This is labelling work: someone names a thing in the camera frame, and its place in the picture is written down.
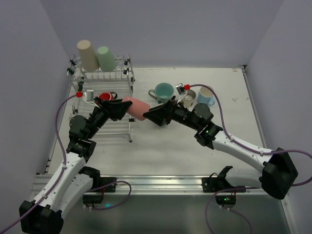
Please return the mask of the sage green mug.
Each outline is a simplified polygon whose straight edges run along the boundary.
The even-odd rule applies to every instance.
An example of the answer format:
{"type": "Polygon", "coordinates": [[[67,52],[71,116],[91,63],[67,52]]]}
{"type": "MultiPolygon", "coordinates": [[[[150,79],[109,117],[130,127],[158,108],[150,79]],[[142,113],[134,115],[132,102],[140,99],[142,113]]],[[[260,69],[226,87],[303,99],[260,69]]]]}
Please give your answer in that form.
{"type": "Polygon", "coordinates": [[[169,83],[159,83],[155,89],[148,91],[148,95],[155,99],[158,104],[166,103],[172,98],[174,94],[174,88],[169,83]]]}

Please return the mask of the light blue patterned cup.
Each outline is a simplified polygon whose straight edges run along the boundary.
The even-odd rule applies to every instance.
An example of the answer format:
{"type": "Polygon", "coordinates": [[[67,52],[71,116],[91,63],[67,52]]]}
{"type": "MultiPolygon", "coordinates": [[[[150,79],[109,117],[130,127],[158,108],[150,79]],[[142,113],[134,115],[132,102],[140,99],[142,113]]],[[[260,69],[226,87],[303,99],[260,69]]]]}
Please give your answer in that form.
{"type": "Polygon", "coordinates": [[[198,92],[197,102],[207,104],[208,106],[215,105],[215,98],[212,93],[212,87],[203,87],[201,86],[198,92]]]}

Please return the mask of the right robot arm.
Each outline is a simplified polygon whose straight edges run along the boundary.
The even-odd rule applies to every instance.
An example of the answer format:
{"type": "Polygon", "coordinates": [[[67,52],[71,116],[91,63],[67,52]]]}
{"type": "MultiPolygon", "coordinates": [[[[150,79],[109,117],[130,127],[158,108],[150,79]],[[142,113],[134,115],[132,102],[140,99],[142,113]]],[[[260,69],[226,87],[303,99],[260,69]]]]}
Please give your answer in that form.
{"type": "Polygon", "coordinates": [[[268,195],[282,200],[295,179],[298,171],[290,156],[283,149],[276,151],[258,147],[242,141],[212,122],[213,114],[206,104],[196,104],[188,109],[170,100],[151,108],[143,116],[158,126],[172,120],[196,131],[196,141],[204,147],[227,153],[250,165],[250,169],[235,169],[226,166],[211,179],[204,179],[207,191],[246,190],[248,187],[263,189],[268,195]]]}

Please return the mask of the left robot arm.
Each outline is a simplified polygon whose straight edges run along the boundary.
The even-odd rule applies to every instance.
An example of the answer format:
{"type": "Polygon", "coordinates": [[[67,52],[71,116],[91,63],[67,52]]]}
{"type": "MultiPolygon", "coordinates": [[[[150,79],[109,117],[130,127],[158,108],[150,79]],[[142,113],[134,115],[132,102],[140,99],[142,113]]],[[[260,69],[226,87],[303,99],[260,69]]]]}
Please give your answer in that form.
{"type": "Polygon", "coordinates": [[[116,180],[103,184],[99,170],[86,166],[96,143],[92,137],[111,119],[121,120],[132,102],[94,99],[93,112],[86,118],[76,115],[70,120],[69,144],[62,147],[63,161],[32,201],[19,208],[21,229],[27,234],[58,234],[64,218],[74,204],[86,193],[103,193],[115,187],[116,180]]]}

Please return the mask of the pink tumbler cup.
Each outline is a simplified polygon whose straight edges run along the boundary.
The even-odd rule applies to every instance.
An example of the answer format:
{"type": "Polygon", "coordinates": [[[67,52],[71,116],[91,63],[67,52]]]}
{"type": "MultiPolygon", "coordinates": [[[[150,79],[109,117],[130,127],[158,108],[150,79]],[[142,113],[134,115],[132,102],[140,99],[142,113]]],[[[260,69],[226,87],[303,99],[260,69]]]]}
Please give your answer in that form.
{"type": "Polygon", "coordinates": [[[123,100],[125,101],[131,101],[132,105],[127,110],[127,113],[131,115],[132,117],[136,118],[139,121],[144,121],[145,117],[143,116],[144,113],[148,112],[150,109],[150,105],[146,102],[143,102],[139,99],[136,99],[134,97],[125,97],[123,100]]]}

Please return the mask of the red mug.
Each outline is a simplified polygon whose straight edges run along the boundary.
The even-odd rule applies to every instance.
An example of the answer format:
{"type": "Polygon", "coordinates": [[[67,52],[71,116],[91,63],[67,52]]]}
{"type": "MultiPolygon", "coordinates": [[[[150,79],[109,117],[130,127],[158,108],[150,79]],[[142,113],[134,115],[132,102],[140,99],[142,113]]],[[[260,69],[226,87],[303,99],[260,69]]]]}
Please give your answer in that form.
{"type": "Polygon", "coordinates": [[[116,93],[116,92],[107,92],[107,91],[104,91],[104,92],[98,94],[97,97],[98,97],[99,99],[101,99],[101,100],[106,100],[106,101],[115,100],[115,99],[117,99],[117,93],[116,93]]]}

